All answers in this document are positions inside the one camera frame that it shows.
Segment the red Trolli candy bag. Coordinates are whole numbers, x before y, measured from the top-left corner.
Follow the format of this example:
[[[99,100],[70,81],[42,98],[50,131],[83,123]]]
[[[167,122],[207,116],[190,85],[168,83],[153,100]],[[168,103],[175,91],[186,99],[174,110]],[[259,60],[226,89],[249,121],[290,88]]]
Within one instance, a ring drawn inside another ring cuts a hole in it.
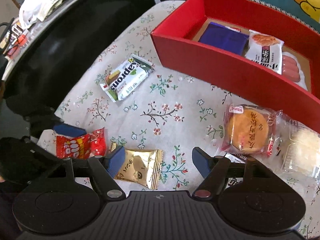
[[[101,128],[75,138],[56,137],[56,156],[60,159],[88,159],[108,151],[107,129]]]

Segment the dark nut snack packet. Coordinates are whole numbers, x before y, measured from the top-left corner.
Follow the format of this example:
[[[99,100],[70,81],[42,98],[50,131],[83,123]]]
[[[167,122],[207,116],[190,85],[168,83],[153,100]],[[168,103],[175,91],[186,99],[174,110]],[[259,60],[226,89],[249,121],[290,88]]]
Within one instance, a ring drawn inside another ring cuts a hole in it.
[[[231,162],[229,154],[227,154],[225,157],[228,164],[224,174],[224,185],[221,192],[224,194],[226,194],[227,192],[235,194],[251,192],[255,159],[247,158],[244,163],[239,163]],[[230,181],[234,178],[242,179],[242,181],[239,181],[237,184],[230,184]]]

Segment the orange mooncake packet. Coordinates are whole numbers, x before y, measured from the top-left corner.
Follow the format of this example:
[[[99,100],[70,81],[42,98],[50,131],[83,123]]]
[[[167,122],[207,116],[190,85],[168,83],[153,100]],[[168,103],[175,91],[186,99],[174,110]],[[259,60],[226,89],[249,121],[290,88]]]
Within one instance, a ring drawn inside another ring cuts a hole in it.
[[[279,137],[282,111],[240,104],[229,104],[224,115],[225,135],[221,149],[231,154],[272,155]]]

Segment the green white Naprons wafer packet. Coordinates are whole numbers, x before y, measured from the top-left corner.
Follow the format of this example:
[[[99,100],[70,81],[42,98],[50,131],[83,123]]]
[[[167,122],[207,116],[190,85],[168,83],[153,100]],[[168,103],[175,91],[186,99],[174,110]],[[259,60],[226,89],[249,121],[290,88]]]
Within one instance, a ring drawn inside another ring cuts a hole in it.
[[[153,72],[149,61],[131,54],[100,83],[112,102],[123,101]]]

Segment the clear pastry packet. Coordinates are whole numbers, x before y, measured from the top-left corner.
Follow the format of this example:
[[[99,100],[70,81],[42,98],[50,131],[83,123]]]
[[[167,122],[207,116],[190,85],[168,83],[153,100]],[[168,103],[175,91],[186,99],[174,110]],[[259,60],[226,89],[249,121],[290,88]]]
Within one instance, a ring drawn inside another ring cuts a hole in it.
[[[319,133],[289,118],[279,120],[281,169],[319,182]]]

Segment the blue foil snack bag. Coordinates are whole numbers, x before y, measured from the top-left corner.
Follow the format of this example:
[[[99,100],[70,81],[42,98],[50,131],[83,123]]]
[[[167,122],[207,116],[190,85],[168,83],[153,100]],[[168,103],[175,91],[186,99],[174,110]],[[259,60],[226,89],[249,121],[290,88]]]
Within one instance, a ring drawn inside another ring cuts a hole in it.
[[[248,39],[249,36],[247,34],[224,25],[210,22],[201,35],[199,42],[237,55],[242,55]]]

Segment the white kimchi snack packet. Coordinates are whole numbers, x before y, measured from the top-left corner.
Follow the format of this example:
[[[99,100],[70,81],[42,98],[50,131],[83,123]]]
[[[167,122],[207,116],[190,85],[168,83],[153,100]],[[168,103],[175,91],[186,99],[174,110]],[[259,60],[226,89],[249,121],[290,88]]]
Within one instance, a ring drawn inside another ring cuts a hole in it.
[[[284,42],[274,36],[249,31],[248,50],[245,58],[258,63],[277,74],[282,74]]]

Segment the gold foil snack packet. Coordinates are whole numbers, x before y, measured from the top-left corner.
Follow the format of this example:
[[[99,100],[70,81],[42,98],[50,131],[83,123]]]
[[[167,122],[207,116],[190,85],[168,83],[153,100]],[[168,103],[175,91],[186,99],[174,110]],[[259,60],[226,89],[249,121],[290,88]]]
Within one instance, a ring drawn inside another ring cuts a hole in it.
[[[127,148],[124,150],[124,162],[112,177],[117,180],[138,183],[150,190],[158,189],[163,150]]]

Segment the black side table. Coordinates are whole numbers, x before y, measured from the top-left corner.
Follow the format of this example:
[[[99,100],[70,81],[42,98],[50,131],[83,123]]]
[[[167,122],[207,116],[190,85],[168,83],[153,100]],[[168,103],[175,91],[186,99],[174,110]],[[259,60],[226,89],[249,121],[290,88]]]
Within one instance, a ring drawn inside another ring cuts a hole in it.
[[[36,23],[4,74],[1,137],[28,135],[29,124],[20,115],[26,104],[57,109],[99,54],[159,1],[67,0]],[[12,96],[18,112],[8,107]]]

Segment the floral tablecloth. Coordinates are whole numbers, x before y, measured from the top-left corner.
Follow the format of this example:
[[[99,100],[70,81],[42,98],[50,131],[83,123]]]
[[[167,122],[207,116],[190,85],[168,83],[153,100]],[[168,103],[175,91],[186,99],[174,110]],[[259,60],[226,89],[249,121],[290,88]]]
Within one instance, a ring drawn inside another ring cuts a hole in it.
[[[228,90],[216,87],[195,78],[195,74],[179,73],[161,65],[150,36],[151,31],[167,16],[179,9],[184,1],[161,2],[141,18],[133,22],[114,44],[98,56],[89,70],[68,93],[58,107],[56,114],[68,124],[85,128],[91,132],[107,128],[108,139],[120,146],[134,150],[160,148],[164,151],[160,165],[159,191],[191,191],[202,179],[196,167],[191,163],[191,150],[199,146],[207,153],[219,153],[225,134],[223,115],[226,104],[250,103]],[[100,83],[113,68],[123,62],[129,55],[138,56],[151,62],[154,72],[136,88],[124,101],[111,102],[100,88]],[[306,118],[307,114],[319,118],[319,110],[311,110],[303,93],[303,100],[296,94],[286,94],[283,84],[262,86],[254,85],[249,95],[262,96],[260,92],[267,89],[267,98],[262,106],[274,110],[282,109],[293,117],[293,110],[299,111],[296,117]],[[307,213],[299,232],[307,239],[319,237],[319,188],[302,186],[297,177],[289,175],[285,181],[299,193],[304,193],[307,200]],[[137,183],[116,180],[126,193],[133,191],[150,191]],[[166,204],[161,213],[160,222],[164,225],[151,227],[151,236],[147,239],[191,239],[191,225],[187,225],[184,215],[173,215]]]

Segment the red cardboard box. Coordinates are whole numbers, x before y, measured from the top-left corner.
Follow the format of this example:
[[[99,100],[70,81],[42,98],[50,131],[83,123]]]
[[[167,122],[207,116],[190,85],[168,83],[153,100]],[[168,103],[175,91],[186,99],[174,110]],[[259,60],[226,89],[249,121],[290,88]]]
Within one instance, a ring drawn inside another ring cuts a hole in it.
[[[284,41],[309,60],[311,90],[240,55],[194,41],[209,18]],[[283,110],[319,131],[319,34],[298,20],[250,0],[186,0],[153,30],[151,38],[163,66],[259,106]]]

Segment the sausage pack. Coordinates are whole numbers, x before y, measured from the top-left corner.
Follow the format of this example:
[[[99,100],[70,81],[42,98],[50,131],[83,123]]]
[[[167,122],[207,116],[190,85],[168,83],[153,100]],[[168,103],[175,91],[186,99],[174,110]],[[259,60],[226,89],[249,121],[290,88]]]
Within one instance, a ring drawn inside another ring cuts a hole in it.
[[[308,90],[305,75],[298,62],[298,59],[291,53],[285,51],[282,55],[282,76]]]

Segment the red white snack packet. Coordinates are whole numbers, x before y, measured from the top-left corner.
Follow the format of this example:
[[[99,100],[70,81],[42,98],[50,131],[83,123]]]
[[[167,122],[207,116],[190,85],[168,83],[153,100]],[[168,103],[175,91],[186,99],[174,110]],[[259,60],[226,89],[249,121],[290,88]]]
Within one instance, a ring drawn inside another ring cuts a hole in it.
[[[237,33],[241,32],[241,29],[239,29],[239,28],[233,28],[233,27],[229,27],[229,26],[225,26],[225,28],[232,30],[232,31],[236,31]]]

